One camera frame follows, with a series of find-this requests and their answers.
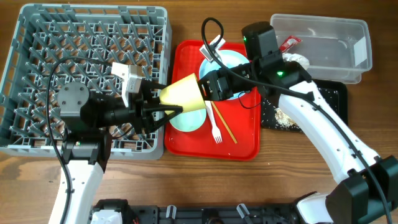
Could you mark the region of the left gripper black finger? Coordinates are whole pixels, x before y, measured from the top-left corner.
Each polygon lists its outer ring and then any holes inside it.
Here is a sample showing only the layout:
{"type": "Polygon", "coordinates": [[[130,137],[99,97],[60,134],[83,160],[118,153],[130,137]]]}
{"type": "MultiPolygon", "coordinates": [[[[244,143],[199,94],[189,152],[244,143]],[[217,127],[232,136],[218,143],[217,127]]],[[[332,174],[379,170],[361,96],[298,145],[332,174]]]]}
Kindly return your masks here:
{"type": "Polygon", "coordinates": [[[153,82],[152,80],[144,79],[141,81],[141,89],[142,92],[144,91],[152,91],[152,90],[162,90],[167,86],[161,83],[153,82]]]}
{"type": "Polygon", "coordinates": [[[146,130],[150,133],[163,127],[172,118],[181,114],[183,112],[183,107],[177,105],[149,105],[149,107],[146,108],[146,115],[152,116],[154,112],[164,112],[165,115],[163,118],[156,121],[152,117],[149,118],[146,124],[146,130]]]}

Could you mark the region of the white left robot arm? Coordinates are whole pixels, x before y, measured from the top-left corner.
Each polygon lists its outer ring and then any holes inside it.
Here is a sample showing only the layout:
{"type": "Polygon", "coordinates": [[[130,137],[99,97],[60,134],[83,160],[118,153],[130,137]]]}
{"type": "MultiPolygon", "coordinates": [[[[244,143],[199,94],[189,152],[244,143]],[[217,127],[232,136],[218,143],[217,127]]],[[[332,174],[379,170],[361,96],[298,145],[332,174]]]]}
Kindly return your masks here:
{"type": "Polygon", "coordinates": [[[55,152],[63,174],[50,223],[86,223],[91,204],[111,154],[109,128],[129,123],[135,132],[153,132],[182,113],[182,106],[165,105],[152,97],[164,85],[144,80],[136,94],[122,98],[94,93],[80,82],[61,87],[57,94],[65,136],[55,152]]]}

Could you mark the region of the yellow plastic cup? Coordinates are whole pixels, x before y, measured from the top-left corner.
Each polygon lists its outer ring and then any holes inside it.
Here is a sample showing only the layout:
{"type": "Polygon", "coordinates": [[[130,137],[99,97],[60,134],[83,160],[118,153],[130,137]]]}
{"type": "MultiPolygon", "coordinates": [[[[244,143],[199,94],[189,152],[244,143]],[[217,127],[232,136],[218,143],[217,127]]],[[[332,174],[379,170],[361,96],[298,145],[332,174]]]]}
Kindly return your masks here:
{"type": "Polygon", "coordinates": [[[162,105],[181,106],[182,113],[206,107],[194,73],[162,89],[159,100],[162,105]]]}

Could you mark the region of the red foil wrapper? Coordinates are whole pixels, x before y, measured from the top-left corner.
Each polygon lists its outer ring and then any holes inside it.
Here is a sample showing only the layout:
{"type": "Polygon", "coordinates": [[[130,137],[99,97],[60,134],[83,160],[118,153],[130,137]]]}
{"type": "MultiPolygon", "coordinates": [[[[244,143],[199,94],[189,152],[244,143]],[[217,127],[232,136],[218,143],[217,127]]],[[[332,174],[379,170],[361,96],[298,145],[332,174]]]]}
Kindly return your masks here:
{"type": "Polygon", "coordinates": [[[293,46],[297,45],[298,43],[300,43],[302,40],[299,39],[298,37],[294,36],[294,35],[290,35],[288,36],[284,42],[282,43],[282,45],[279,47],[279,50],[284,53],[287,52],[289,49],[291,49],[293,46]]]}

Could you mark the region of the mint green bowl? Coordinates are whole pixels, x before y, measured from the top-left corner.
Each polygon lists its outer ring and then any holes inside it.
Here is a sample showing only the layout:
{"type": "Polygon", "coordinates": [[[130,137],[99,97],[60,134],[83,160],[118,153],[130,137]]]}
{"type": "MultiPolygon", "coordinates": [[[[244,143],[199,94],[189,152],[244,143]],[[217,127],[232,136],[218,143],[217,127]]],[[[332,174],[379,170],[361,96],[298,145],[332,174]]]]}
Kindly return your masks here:
{"type": "Polygon", "coordinates": [[[192,132],[199,129],[206,120],[206,109],[179,114],[170,120],[170,124],[181,132],[192,132]]]}

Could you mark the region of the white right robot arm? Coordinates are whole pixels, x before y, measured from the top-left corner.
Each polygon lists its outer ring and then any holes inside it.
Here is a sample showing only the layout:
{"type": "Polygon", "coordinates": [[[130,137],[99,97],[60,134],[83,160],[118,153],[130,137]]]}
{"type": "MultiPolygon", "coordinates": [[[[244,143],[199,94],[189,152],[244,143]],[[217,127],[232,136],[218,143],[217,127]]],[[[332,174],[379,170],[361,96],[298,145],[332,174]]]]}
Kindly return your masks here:
{"type": "Polygon", "coordinates": [[[371,223],[397,208],[397,159],[381,158],[330,108],[310,74],[283,59],[273,27],[256,22],[243,28],[248,63],[208,72],[199,82],[204,99],[223,101],[256,88],[289,116],[328,165],[336,188],[311,193],[294,204],[303,223],[371,223]]]}

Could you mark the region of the white tissue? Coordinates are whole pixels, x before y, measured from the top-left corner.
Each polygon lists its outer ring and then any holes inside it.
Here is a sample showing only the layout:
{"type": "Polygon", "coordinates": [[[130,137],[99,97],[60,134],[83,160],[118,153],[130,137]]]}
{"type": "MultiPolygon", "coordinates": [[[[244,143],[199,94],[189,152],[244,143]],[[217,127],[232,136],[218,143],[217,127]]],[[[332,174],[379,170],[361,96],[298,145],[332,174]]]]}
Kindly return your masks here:
{"type": "Polygon", "coordinates": [[[284,61],[286,62],[297,62],[299,63],[305,70],[307,70],[310,66],[309,59],[304,57],[303,55],[300,54],[291,54],[291,53],[283,53],[282,57],[284,61]]]}

